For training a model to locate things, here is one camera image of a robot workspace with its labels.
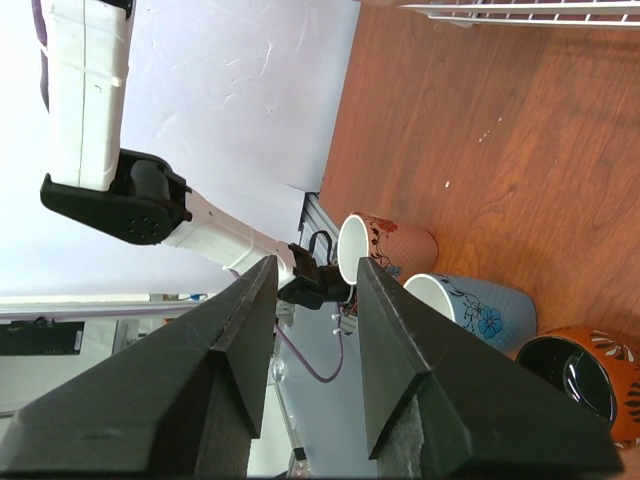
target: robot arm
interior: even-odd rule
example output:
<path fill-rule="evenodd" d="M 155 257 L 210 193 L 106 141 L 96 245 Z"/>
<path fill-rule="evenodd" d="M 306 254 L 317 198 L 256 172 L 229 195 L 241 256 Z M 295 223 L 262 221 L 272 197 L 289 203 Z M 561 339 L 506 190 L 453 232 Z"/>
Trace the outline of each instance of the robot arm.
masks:
<path fill-rule="evenodd" d="M 34 17 L 45 27 L 52 125 L 47 208 L 129 243 L 193 250 L 241 274 L 275 255 L 279 295 L 290 303 L 319 308 L 348 297 L 339 276 L 305 249 L 216 208 L 160 158 L 120 148 L 134 0 L 41 1 Z"/>

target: wood grain surface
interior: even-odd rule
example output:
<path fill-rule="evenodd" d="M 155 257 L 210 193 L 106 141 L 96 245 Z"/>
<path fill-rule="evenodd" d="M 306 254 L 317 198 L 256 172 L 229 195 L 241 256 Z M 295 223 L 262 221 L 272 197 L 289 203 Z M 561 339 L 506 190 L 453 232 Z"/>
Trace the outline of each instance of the wood grain surface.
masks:
<path fill-rule="evenodd" d="M 640 339 L 640 32 L 363 6 L 320 202 L 427 228 L 436 271 L 528 292 L 540 331 Z"/>

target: white backdrop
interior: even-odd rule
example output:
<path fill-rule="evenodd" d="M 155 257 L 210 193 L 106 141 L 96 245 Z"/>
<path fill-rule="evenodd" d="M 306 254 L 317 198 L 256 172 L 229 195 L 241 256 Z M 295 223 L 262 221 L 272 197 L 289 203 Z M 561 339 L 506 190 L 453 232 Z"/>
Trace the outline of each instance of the white backdrop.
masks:
<path fill-rule="evenodd" d="M 297 240 L 324 171 L 358 4 L 139 0 L 122 146 L 161 156 L 216 204 Z M 0 17 L 0 295 L 215 292 L 186 251 L 135 247 L 40 205 L 47 114 L 30 2 Z"/>

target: cup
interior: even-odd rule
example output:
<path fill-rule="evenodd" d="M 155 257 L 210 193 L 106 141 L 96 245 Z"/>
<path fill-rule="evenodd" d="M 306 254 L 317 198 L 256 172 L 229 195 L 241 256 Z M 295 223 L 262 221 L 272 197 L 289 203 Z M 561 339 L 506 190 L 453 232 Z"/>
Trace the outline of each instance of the cup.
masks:
<path fill-rule="evenodd" d="M 527 342 L 516 362 L 602 418 L 616 447 L 640 445 L 640 356 L 620 339 L 557 328 Z"/>
<path fill-rule="evenodd" d="M 538 329 L 533 300 L 512 288 L 474 278 L 423 273 L 407 280 L 404 288 L 505 354 L 517 352 Z"/>
<path fill-rule="evenodd" d="M 345 282 L 355 285 L 358 263 L 372 257 L 402 283 L 418 272 L 428 272 L 438 257 L 438 245 L 426 230 L 367 213 L 352 213 L 338 236 L 338 267 Z"/>

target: orange patterned cup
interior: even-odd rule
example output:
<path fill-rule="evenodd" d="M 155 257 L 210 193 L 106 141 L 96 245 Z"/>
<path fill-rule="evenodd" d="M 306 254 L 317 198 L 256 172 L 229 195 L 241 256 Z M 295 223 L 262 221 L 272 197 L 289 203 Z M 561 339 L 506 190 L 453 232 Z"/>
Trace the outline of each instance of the orange patterned cup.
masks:
<path fill-rule="evenodd" d="M 592 410 L 620 449 L 640 445 L 640 356 L 608 333 L 562 327 L 528 342 L 516 362 Z"/>
<path fill-rule="evenodd" d="M 358 279 L 358 262 L 372 257 L 400 283 L 416 273 L 428 273 L 438 257 L 438 245 L 426 230 L 368 213 L 352 213 L 338 237 L 338 266 L 349 285 Z"/>

